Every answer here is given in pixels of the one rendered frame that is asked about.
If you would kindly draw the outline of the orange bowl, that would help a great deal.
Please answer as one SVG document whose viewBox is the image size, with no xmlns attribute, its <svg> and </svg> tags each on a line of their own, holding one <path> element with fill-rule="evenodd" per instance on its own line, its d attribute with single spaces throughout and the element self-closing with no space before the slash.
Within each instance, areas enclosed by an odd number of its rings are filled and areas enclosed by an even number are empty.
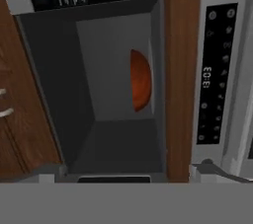
<svg viewBox="0 0 253 224">
<path fill-rule="evenodd" d="M 138 50 L 130 51 L 130 82 L 135 112 L 144 109 L 151 98 L 152 78 L 148 60 Z"/>
</svg>

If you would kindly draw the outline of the brown wooden cupboard front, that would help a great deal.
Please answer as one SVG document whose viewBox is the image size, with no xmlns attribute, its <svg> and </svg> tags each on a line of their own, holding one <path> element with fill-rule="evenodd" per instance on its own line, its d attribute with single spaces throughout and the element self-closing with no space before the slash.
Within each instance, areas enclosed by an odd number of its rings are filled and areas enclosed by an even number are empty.
<svg viewBox="0 0 253 224">
<path fill-rule="evenodd" d="M 0 0 L 0 179 L 59 164 L 60 154 L 45 114 L 23 41 L 7 1 Z"/>
</svg>

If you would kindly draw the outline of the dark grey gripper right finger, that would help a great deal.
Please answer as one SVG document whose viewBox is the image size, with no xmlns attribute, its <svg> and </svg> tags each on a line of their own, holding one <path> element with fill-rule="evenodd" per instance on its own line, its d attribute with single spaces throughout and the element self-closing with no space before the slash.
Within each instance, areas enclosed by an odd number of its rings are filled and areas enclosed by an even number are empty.
<svg viewBox="0 0 253 224">
<path fill-rule="evenodd" d="M 211 159 L 205 159 L 189 167 L 189 182 L 191 184 L 253 184 L 252 180 L 225 172 Z"/>
</svg>

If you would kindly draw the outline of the silver oven with black panel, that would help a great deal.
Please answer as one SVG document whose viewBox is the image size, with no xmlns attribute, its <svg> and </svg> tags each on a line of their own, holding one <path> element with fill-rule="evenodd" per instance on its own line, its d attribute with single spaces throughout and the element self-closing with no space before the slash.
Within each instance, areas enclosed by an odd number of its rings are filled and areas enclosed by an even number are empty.
<svg viewBox="0 0 253 224">
<path fill-rule="evenodd" d="M 201 0 L 192 164 L 253 178 L 253 0 Z"/>
</svg>

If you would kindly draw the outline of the brown wooden cupboard side panel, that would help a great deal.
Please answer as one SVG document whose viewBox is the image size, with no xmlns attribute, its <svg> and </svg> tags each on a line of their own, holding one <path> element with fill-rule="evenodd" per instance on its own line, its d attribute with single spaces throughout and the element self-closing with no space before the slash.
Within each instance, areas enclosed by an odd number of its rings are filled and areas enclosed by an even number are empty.
<svg viewBox="0 0 253 224">
<path fill-rule="evenodd" d="M 201 0 L 165 0 L 167 177 L 186 183 L 192 154 Z"/>
</svg>

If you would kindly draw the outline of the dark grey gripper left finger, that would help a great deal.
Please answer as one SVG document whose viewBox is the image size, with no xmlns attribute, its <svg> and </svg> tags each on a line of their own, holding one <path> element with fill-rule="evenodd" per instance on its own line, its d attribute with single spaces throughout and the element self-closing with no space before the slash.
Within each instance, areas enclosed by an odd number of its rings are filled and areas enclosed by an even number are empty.
<svg viewBox="0 0 253 224">
<path fill-rule="evenodd" d="M 28 174 L 19 175 L 12 179 L 0 179 L 0 183 L 22 184 L 55 184 L 66 174 L 67 168 L 61 164 L 47 164 L 40 166 Z"/>
</svg>

